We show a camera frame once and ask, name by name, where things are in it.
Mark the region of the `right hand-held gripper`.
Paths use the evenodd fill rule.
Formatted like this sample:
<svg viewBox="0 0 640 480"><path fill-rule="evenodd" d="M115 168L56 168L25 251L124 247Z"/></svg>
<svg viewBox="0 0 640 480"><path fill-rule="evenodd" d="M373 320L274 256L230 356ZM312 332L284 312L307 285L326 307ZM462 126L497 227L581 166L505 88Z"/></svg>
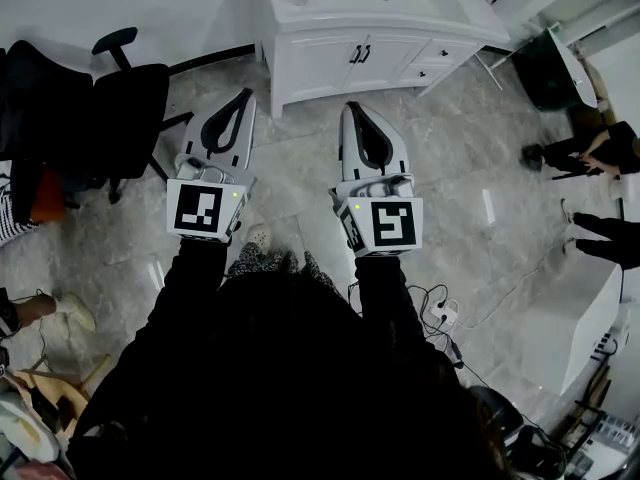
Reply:
<svg viewBox="0 0 640 480"><path fill-rule="evenodd" d="M396 128L355 101L341 114L343 182L329 190L357 257L399 256L422 247L423 200L414 195L408 153ZM376 174L393 174L367 178Z"/></svg>

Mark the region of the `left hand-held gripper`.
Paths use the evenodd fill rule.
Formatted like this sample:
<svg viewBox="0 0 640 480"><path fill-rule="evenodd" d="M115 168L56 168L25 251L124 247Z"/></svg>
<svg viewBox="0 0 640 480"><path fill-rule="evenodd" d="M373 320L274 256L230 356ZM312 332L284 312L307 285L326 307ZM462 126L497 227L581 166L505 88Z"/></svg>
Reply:
<svg viewBox="0 0 640 480"><path fill-rule="evenodd" d="M256 183L246 170L256 109L254 93L243 88L226 103L191 118L181 146L185 154L176 157L176 176L167 181L168 233L227 244L239 230ZM224 160L234 167L205 160Z"/></svg>

